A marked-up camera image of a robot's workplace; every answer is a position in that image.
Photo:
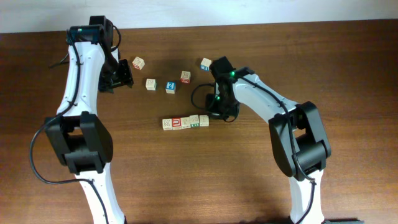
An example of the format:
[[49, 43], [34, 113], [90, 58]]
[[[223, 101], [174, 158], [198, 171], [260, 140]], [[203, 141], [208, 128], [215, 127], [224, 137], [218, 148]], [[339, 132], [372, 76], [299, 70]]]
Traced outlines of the wooden block letter J blue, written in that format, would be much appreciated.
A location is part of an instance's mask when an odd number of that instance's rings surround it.
[[182, 129], [191, 128], [190, 117], [182, 117], [181, 119], [181, 127]]

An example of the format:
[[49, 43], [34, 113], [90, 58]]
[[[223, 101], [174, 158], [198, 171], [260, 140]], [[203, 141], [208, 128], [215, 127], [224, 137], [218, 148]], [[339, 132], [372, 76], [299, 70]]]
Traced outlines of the wooden block letter M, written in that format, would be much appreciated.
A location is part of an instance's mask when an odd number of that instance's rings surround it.
[[172, 119], [171, 118], [163, 119], [162, 127], [163, 127], [163, 130], [165, 130], [165, 131], [173, 130]]

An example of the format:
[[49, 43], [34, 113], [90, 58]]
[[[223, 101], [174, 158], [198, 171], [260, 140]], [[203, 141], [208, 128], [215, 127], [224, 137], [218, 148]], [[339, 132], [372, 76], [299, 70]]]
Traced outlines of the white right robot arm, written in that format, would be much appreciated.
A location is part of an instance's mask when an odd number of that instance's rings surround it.
[[331, 147], [317, 107], [283, 97], [253, 70], [236, 69], [226, 57], [211, 62], [209, 69], [215, 79], [215, 90], [206, 97], [210, 117], [233, 122], [241, 105], [257, 113], [269, 127], [275, 162], [289, 179], [290, 222], [325, 223], [320, 183]]

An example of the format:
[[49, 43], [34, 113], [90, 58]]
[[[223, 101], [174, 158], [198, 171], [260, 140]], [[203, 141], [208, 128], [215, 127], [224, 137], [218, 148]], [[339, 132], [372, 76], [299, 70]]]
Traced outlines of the wooden block number 1 red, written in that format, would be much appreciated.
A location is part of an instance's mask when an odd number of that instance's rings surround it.
[[199, 115], [199, 120], [200, 120], [200, 126], [201, 127], [207, 127], [209, 126], [209, 117], [208, 115]]

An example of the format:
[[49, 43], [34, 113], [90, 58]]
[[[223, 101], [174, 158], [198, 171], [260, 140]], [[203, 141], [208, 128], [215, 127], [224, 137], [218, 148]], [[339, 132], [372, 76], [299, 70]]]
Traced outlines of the wooden block red letter U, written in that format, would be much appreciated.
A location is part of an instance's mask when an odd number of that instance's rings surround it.
[[180, 129], [182, 129], [181, 118], [172, 118], [172, 129], [173, 129], [173, 130], [180, 130]]

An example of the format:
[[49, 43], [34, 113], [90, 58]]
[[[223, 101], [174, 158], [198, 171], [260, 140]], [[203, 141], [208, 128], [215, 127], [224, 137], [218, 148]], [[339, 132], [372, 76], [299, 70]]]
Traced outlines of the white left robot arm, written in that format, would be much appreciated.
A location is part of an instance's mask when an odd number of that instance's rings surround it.
[[126, 223], [111, 180], [113, 139], [97, 112], [99, 92], [134, 81], [127, 60], [113, 44], [116, 26], [91, 16], [87, 26], [67, 30], [69, 69], [63, 100], [45, 131], [61, 165], [81, 184], [95, 223]]

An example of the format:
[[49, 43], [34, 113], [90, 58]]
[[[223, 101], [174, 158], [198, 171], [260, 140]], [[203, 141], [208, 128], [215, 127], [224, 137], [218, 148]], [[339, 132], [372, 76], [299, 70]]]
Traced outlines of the wooden block green yellow sides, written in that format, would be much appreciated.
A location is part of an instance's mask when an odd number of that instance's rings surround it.
[[197, 114], [190, 115], [189, 118], [190, 118], [190, 127], [191, 128], [199, 127], [199, 125], [200, 125], [199, 115], [197, 115]]

